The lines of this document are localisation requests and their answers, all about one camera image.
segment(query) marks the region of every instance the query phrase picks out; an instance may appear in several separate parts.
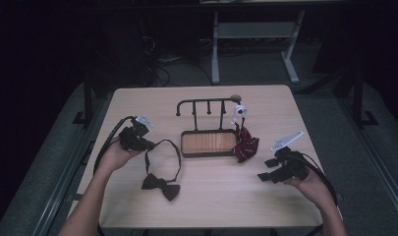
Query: human hand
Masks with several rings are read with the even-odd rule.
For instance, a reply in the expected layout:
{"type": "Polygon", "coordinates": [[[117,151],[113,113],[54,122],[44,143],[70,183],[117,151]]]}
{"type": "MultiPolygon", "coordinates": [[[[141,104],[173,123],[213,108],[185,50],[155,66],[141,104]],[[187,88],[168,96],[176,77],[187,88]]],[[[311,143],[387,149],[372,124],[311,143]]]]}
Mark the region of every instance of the human hand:
{"type": "Polygon", "coordinates": [[[284,184],[296,187],[308,200],[314,203],[318,208],[335,206],[333,198],[322,182],[320,177],[306,167],[309,175],[305,180],[291,178],[284,181],[284,184]]]}
{"type": "Polygon", "coordinates": [[[119,142],[119,138],[115,137],[110,141],[109,148],[101,158],[99,168],[104,168],[108,171],[115,171],[122,168],[129,159],[139,155],[141,151],[138,150],[124,150],[119,142]]]}

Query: gray floor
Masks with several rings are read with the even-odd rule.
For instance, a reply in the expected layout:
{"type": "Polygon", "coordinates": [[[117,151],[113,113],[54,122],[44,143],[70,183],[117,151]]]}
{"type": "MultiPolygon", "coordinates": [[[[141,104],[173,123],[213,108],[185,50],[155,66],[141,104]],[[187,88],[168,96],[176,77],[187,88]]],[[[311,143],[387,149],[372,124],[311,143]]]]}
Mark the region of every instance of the gray floor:
{"type": "MultiPolygon", "coordinates": [[[[303,89],[325,75],[313,74],[312,68],[319,43],[299,43],[292,60],[301,82],[293,85],[288,80],[282,64],[280,50],[283,45],[268,46],[260,51],[244,50],[238,56],[220,57],[221,86],[235,85],[287,85],[291,90],[303,89]]],[[[171,75],[171,83],[178,86],[210,86],[210,60],[208,55],[200,58],[197,66],[178,61],[163,65],[171,75]]],[[[166,74],[159,73],[162,79],[166,74]]],[[[339,205],[350,235],[398,235],[398,209],[386,188],[373,155],[391,173],[398,185],[398,124],[387,111],[379,94],[368,85],[364,90],[364,110],[369,110],[377,119],[378,126],[359,129],[353,122],[347,107],[351,95],[336,98],[332,90],[335,82],[316,92],[295,95],[317,155],[326,175],[339,194],[339,205]],[[372,144],[372,150],[365,139],[372,144]]],[[[16,194],[0,223],[0,235],[55,235],[63,224],[72,198],[85,170],[80,165],[64,202],[58,201],[53,191],[58,185],[63,170],[72,160],[70,156],[84,157],[85,148],[94,141],[110,98],[94,101],[94,120],[86,129],[73,125],[72,120],[84,109],[82,86],[69,98],[59,114],[50,134],[35,158],[27,178],[16,194]],[[52,220],[41,219],[48,215],[52,220]]],[[[73,176],[74,170],[68,173],[73,176]]],[[[310,228],[281,228],[279,235],[305,235],[310,228]]],[[[149,235],[204,235],[211,230],[151,230],[149,235]]],[[[142,229],[106,229],[107,235],[142,235],[142,229]]],[[[211,235],[269,235],[267,229],[215,229],[211,235]]]]}

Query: table leg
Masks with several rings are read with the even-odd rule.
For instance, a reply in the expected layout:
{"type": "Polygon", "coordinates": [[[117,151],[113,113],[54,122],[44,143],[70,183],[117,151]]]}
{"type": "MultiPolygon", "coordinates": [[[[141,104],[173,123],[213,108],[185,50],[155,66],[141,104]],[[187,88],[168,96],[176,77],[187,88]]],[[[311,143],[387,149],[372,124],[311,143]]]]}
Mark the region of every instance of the table leg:
{"type": "Polygon", "coordinates": [[[211,55],[211,82],[214,85],[220,83],[219,79],[219,60],[217,58],[217,26],[218,26],[218,12],[214,13],[213,24],[213,54],[211,55]]]}
{"type": "Polygon", "coordinates": [[[286,51],[281,52],[282,60],[284,61],[285,68],[287,69],[288,75],[293,84],[297,84],[300,82],[296,70],[294,69],[293,63],[291,62],[291,54],[293,53],[294,46],[296,44],[297,37],[299,35],[304,13],[305,10],[301,10],[299,12],[299,16],[297,17],[297,21],[294,23],[294,28],[291,33],[290,45],[288,46],[286,51]]]}

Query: black cable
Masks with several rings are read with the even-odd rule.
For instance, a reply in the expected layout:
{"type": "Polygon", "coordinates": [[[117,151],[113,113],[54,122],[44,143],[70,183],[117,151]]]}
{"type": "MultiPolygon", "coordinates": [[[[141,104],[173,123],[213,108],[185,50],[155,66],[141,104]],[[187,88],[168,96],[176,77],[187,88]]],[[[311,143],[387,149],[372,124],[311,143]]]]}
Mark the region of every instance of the black cable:
{"type": "Polygon", "coordinates": [[[114,64],[113,62],[111,62],[105,55],[103,55],[100,51],[98,51],[96,48],[94,48],[91,44],[89,44],[87,41],[85,42],[85,44],[87,45],[87,47],[89,49],[91,49],[93,52],[95,52],[101,59],[103,59],[103,61],[107,62],[110,66],[112,66],[116,71],[122,73],[124,76],[126,76],[127,78],[130,78],[131,75],[126,72],[123,68],[121,68],[120,66],[114,64]]]}
{"type": "MultiPolygon", "coordinates": [[[[287,157],[289,158],[293,158],[296,159],[298,161],[301,161],[302,163],[304,163],[308,168],[310,168],[315,174],[318,175],[318,177],[321,179],[321,181],[323,182],[323,184],[326,186],[327,190],[329,191],[331,197],[333,198],[333,202],[335,203],[336,207],[337,207],[337,195],[336,195],[336,191],[334,190],[333,186],[331,185],[331,183],[327,180],[326,176],[324,175],[324,173],[321,171],[321,169],[318,167],[317,163],[315,163],[315,161],[307,154],[301,153],[302,155],[308,157],[313,163],[314,165],[312,165],[311,163],[309,163],[308,161],[306,161],[305,159],[300,159],[296,156],[293,155],[287,155],[287,157]]],[[[319,226],[315,227],[311,232],[309,232],[306,236],[313,236],[316,233],[318,233],[320,230],[322,230],[323,228],[323,224],[321,223],[319,226]]]]}
{"type": "Polygon", "coordinates": [[[201,69],[205,73],[207,78],[209,79],[210,83],[212,84],[211,76],[208,74],[208,72],[205,69],[203,69],[200,65],[197,65],[197,64],[195,64],[193,62],[177,62],[177,63],[168,64],[168,65],[162,65],[162,67],[164,67],[164,66],[165,67],[167,67],[167,66],[176,66],[176,65],[191,65],[191,66],[195,66],[195,67],[201,69]]]}
{"type": "Polygon", "coordinates": [[[220,57],[238,57],[241,56],[243,54],[245,54],[245,47],[242,45],[238,45],[238,43],[236,43],[236,41],[223,41],[220,40],[220,42],[218,43],[220,44],[219,46],[219,56],[220,57]]]}
{"type": "MultiPolygon", "coordinates": [[[[133,116],[128,116],[128,117],[126,117],[126,118],[120,120],[119,123],[118,123],[118,124],[115,126],[115,128],[112,130],[112,132],[109,134],[109,137],[107,137],[106,141],[104,142],[103,147],[101,148],[101,150],[100,150],[100,152],[98,153],[98,156],[97,156],[97,158],[96,158],[96,160],[95,160],[94,167],[93,167],[93,175],[94,175],[95,171],[97,170],[98,164],[100,163],[100,160],[101,160],[101,158],[103,157],[103,155],[106,153],[107,149],[108,149],[111,145],[113,145],[114,143],[116,143],[116,142],[119,141],[119,140],[117,140],[117,141],[114,141],[114,142],[110,143],[110,142],[112,141],[113,137],[115,136],[116,132],[119,130],[119,128],[122,126],[122,124],[123,124],[126,120],[131,119],[131,118],[134,118],[134,117],[133,117],[133,116]]],[[[97,223],[97,233],[98,233],[100,236],[105,236],[103,230],[101,229],[100,223],[97,223]]]]}
{"type": "Polygon", "coordinates": [[[156,74],[157,82],[159,81],[161,83],[162,87],[166,87],[167,85],[172,85],[172,86],[175,86],[175,87],[179,87],[179,85],[174,84],[174,83],[171,82],[171,75],[170,75],[170,73],[167,70],[163,69],[162,67],[157,67],[156,69],[158,69],[160,71],[163,71],[168,77],[168,79],[165,81],[165,84],[163,84],[162,83],[163,79],[161,79],[161,77],[159,77],[159,75],[156,74]]]}
{"type": "Polygon", "coordinates": [[[155,74],[155,86],[158,87],[158,82],[161,84],[161,87],[165,87],[166,84],[163,83],[164,79],[162,79],[158,74],[155,74]]]}
{"type": "Polygon", "coordinates": [[[300,90],[294,91],[293,94],[309,94],[317,89],[320,89],[321,87],[325,86],[326,84],[328,84],[336,79],[339,79],[340,77],[345,75],[349,70],[350,70],[350,68],[342,68],[342,69],[334,72],[333,74],[327,75],[326,77],[322,78],[321,80],[315,82],[314,84],[312,84],[306,88],[302,88],[300,90]]]}

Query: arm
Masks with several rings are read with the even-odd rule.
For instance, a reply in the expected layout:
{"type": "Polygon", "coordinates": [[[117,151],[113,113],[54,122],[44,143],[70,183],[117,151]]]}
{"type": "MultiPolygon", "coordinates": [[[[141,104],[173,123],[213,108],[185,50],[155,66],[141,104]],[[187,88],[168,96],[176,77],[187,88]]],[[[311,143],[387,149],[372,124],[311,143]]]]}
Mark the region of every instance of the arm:
{"type": "Polygon", "coordinates": [[[296,187],[308,200],[313,202],[320,210],[323,220],[323,232],[326,236],[346,236],[345,225],[333,198],[321,179],[311,169],[307,168],[309,176],[301,181],[288,179],[284,184],[296,187]]]}
{"type": "Polygon", "coordinates": [[[96,235],[104,190],[113,171],[123,167],[140,152],[123,150],[117,138],[111,141],[100,164],[88,184],[82,199],[64,223],[58,235],[96,235]]]}

